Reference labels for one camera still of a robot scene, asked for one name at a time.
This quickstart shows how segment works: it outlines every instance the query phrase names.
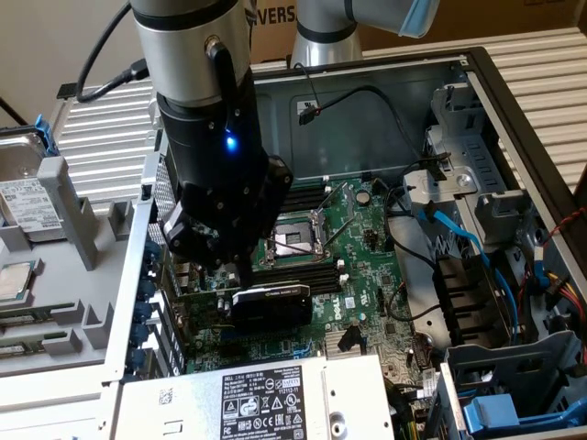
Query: wire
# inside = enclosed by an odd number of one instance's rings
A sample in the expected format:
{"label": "wire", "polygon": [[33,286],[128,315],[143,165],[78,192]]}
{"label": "wire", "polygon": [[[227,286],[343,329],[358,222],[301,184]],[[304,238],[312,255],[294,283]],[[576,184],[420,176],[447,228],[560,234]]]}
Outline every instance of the wire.
{"label": "wire", "polygon": [[555,234],[560,232],[560,230],[563,227],[571,224],[572,222],[577,220],[579,217],[581,217],[581,214],[587,215],[587,206],[583,206],[583,208],[579,208],[577,211],[575,211],[574,213],[572,213],[568,217],[563,218],[560,221],[560,223],[548,233],[547,239],[544,240],[543,246],[545,246]]}
{"label": "wire", "polygon": [[2,96],[0,96],[0,107],[21,126],[27,126],[28,123]]}
{"label": "wire", "polygon": [[[559,276],[552,273],[552,272],[548,272],[547,275],[551,280],[556,281],[559,279]],[[575,291],[574,287],[572,287],[572,285],[569,282],[565,282],[565,287],[577,300],[579,300],[579,296],[577,295],[577,292]]]}
{"label": "wire", "polygon": [[[397,296],[397,294],[399,293],[399,291],[400,290],[398,289],[397,291],[395,291],[393,293],[392,298],[390,300],[390,304],[393,304],[393,300],[395,299],[395,297]],[[434,312],[436,309],[439,309],[439,308],[440,308],[440,304],[437,304],[437,305],[435,305],[433,307],[430,307],[429,309],[424,310],[422,313],[419,313],[419,314],[417,314],[415,316],[412,316],[412,317],[409,317],[408,318],[407,316],[406,317],[404,317],[404,316],[398,316],[397,314],[393,313],[393,310],[391,310],[391,307],[390,307],[389,315],[395,321],[399,321],[400,323],[411,323],[411,322],[413,322],[413,321],[415,321],[417,319],[420,319],[420,318],[426,316],[427,314],[430,314],[430,313]]]}
{"label": "wire", "polygon": [[[483,252],[483,248],[481,246],[481,243],[479,242],[479,239],[475,235],[473,235],[472,233],[467,232],[464,229],[457,226],[457,224],[455,224],[444,213],[441,213],[440,211],[434,212],[434,218],[437,219],[443,225],[445,225],[448,229],[450,229],[456,235],[468,238],[475,245],[475,247],[477,249],[479,249],[479,253],[481,254],[481,259],[482,259],[483,265],[489,270],[492,268],[491,261],[487,257],[487,254],[485,254],[485,252]],[[494,273],[494,277],[495,277],[495,280],[497,281],[497,283],[501,285],[502,289],[504,289],[505,295],[507,296],[507,299],[509,300],[510,305],[512,307],[513,313],[511,316],[514,320],[514,328],[512,331],[512,340],[515,344],[515,340],[517,338],[517,307],[515,304],[514,294],[512,293],[510,286],[507,284],[507,281],[505,280],[504,275],[502,275],[502,272],[500,270],[498,270],[497,268],[495,268],[493,273]]]}
{"label": "wire", "polygon": [[404,139],[404,142],[414,151],[415,155],[419,158],[421,156],[421,152],[418,151],[418,149],[415,147],[414,142],[407,134],[407,131],[405,130],[405,127],[404,127],[404,123],[402,122],[402,119],[400,118],[399,114],[397,113],[397,110],[395,109],[395,106],[393,105],[392,101],[389,99],[389,97],[381,89],[379,89],[373,85],[362,85],[361,87],[357,87],[356,89],[350,90],[350,91],[342,94],[341,96],[333,99],[332,101],[328,101],[324,105],[320,105],[317,109],[318,113],[322,113],[324,110],[332,107],[333,105],[336,105],[336,104],[344,101],[347,98],[350,98],[353,94],[357,94],[359,92],[370,92],[372,94],[376,94],[385,102],[385,104],[389,107],[389,109],[392,112],[393,119],[395,120],[395,124],[397,125],[397,128],[399,129],[400,134],[402,135],[402,138]]}
{"label": "wire", "polygon": [[80,72],[80,77],[77,80],[76,85],[76,98],[79,103],[90,103],[95,101],[96,99],[104,96],[108,92],[116,89],[118,86],[129,83],[132,80],[143,79],[149,75],[149,71],[147,70],[147,64],[144,60],[139,60],[134,63],[129,69],[122,71],[118,74],[115,78],[108,81],[106,84],[102,85],[101,87],[97,88],[96,90],[91,91],[89,94],[83,94],[83,88],[85,86],[85,82],[88,78],[90,70],[94,66],[98,55],[102,51],[102,48],[112,35],[112,32],[120,21],[124,18],[124,16],[130,11],[130,3],[126,2],[120,10],[116,13],[116,15],[112,18],[112,21],[108,23],[108,26],[104,29],[104,32],[100,36],[100,38],[96,41],[94,48],[90,52],[90,56],[86,60],[85,64],[82,67],[82,71]]}
{"label": "wire", "polygon": [[314,94],[314,99],[316,99],[316,104],[318,105],[318,108],[320,108],[320,100],[318,99],[318,93],[316,93],[316,88],[314,87],[314,82],[312,81],[310,74],[308,73],[308,71],[305,69],[305,66],[301,62],[297,62],[296,64],[293,65],[294,69],[296,69],[298,67],[300,69],[302,69],[302,71],[304,71],[305,77],[310,82],[310,87],[312,87],[312,93]]}
{"label": "wire", "polygon": [[310,339],[310,342],[308,342],[308,345],[306,346],[306,348],[300,348],[299,350],[294,350],[292,355],[294,358],[299,358],[299,357],[307,355],[311,349],[312,349],[312,339]]}
{"label": "wire", "polygon": [[[398,196],[397,194],[395,194],[397,192],[397,190],[402,190],[404,193],[400,196]],[[393,215],[393,216],[401,216],[404,215],[406,217],[413,217],[412,213],[410,213],[407,208],[404,206],[404,204],[402,203],[402,201],[400,200],[401,197],[403,197],[405,194],[405,190],[404,187],[399,187],[399,188],[394,188],[391,193],[390,196],[393,198],[393,200],[395,201],[395,203],[400,207],[401,212],[397,212],[394,211],[393,209],[389,211],[389,214]]]}
{"label": "wire", "polygon": [[524,279],[522,280],[522,284],[520,285],[520,291],[517,294],[517,312],[520,313],[522,311],[522,298],[524,297],[524,291],[526,290],[526,283],[528,281],[528,277],[530,276],[529,272],[526,272],[524,275]]}
{"label": "wire", "polygon": [[434,261],[432,261],[430,258],[427,258],[421,254],[418,254],[417,252],[415,252],[411,249],[408,249],[407,247],[402,245],[400,242],[398,242],[395,239],[395,237],[393,236],[392,229],[389,227],[389,222],[387,221],[387,208],[389,206],[389,199],[391,198],[392,191],[393,191],[393,188],[390,188],[390,190],[387,192],[387,195],[385,196],[385,201],[383,202],[383,211],[385,212],[385,219],[383,221],[383,228],[385,229],[385,235],[387,236],[388,239],[392,240],[392,243],[395,246],[397,246],[398,248],[400,248],[404,252],[410,254],[412,257],[416,257],[417,259],[425,262],[430,268],[432,268],[432,270],[436,270],[436,265],[434,264]]}

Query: label sticker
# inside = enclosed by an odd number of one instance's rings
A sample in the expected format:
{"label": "label sticker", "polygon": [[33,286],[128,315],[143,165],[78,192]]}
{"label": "label sticker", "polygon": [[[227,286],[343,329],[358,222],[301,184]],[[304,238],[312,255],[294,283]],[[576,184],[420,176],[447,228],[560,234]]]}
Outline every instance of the label sticker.
{"label": "label sticker", "polygon": [[438,376],[433,368],[422,371],[422,390],[417,391],[418,399],[427,399],[434,396],[434,391],[437,389]]}
{"label": "label sticker", "polygon": [[355,299],[352,296],[348,296],[345,298],[345,308],[346,309],[354,309],[355,308]]}
{"label": "label sticker", "polygon": [[310,107],[311,105],[313,105],[314,107],[318,107],[318,102],[316,100],[314,101],[298,101],[297,103],[297,115],[301,115],[303,113],[303,111]]}
{"label": "label sticker", "polygon": [[302,368],[225,376],[220,439],[306,439]]}
{"label": "label sticker", "polygon": [[0,194],[24,232],[61,228],[53,203],[38,179],[0,181]]}

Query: metal panel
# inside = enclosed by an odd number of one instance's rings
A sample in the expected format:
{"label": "metal panel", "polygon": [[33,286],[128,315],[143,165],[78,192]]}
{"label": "metal panel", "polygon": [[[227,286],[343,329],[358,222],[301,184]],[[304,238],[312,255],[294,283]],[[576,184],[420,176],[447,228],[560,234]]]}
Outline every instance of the metal panel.
{"label": "metal panel", "polygon": [[73,186],[94,210],[133,200],[140,191],[145,156],[155,147],[149,117],[150,81],[120,87],[90,104],[59,101],[51,118],[70,166]]}
{"label": "metal panel", "polygon": [[[365,58],[484,46],[575,190],[587,163],[587,38],[576,28],[373,50]],[[514,163],[505,153],[518,182]]]}
{"label": "metal panel", "polygon": [[[587,38],[577,28],[372,50],[365,58],[471,46],[487,49],[574,190],[587,163]],[[253,66],[255,72],[282,69],[285,62]],[[52,122],[61,153],[75,189],[98,209],[138,195],[144,157],[155,145],[154,137],[147,139],[151,89],[147,80],[95,103],[58,104]]]}

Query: gray plastic bracket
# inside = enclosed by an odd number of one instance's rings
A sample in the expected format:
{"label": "gray plastic bracket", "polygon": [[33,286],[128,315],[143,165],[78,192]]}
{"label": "gray plastic bracket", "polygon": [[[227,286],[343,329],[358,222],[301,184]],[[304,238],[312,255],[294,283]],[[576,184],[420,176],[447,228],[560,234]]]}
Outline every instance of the gray plastic bracket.
{"label": "gray plastic bracket", "polygon": [[51,316],[57,325],[73,325],[83,320],[84,313],[85,307],[83,307],[83,302],[77,300],[73,307],[52,310]]}
{"label": "gray plastic bracket", "polygon": [[95,350],[100,350],[108,346],[108,337],[110,337],[113,319],[114,307],[112,307],[110,302],[106,309],[105,318],[102,321],[98,319],[92,305],[88,305],[87,309],[85,309],[82,330]]}
{"label": "gray plastic bracket", "polygon": [[57,339],[44,339],[41,343],[49,356],[70,355],[82,351],[82,341],[72,328],[65,330],[66,336]]}
{"label": "gray plastic bracket", "polygon": [[85,268],[93,270],[98,254],[94,243],[94,212],[87,199],[81,200],[80,208],[68,169],[67,162],[61,156],[45,158],[40,163],[37,178],[63,219],[65,236],[77,248]]}
{"label": "gray plastic bracket", "polygon": [[4,241],[8,252],[19,252],[30,250],[27,236],[20,226],[0,227],[0,238]]}
{"label": "gray plastic bracket", "polygon": [[110,204],[108,222],[112,227],[112,233],[116,241],[128,240],[134,214],[135,208],[132,207],[132,202],[130,201]]}

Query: black connector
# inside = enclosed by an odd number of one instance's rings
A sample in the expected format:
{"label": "black connector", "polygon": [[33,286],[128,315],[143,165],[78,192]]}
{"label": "black connector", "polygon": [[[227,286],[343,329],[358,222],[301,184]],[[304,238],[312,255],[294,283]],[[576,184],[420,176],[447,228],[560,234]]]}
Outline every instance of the black connector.
{"label": "black connector", "polygon": [[300,126],[305,126],[311,123],[318,115],[320,115],[320,109],[310,105],[300,114]]}
{"label": "black connector", "polygon": [[436,222],[436,218],[434,218],[434,213],[438,210],[436,204],[432,201],[428,202],[428,204],[424,207],[424,215],[426,216],[426,220],[430,223]]}
{"label": "black connector", "polygon": [[363,351],[363,336],[356,325],[351,325],[345,334],[338,341],[338,348],[343,353],[350,351],[355,345],[359,344],[361,347],[361,354]]}
{"label": "black connector", "polygon": [[144,58],[133,62],[128,70],[131,81],[140,81],[149,78],[149,68],[147,67],[147,61]]}

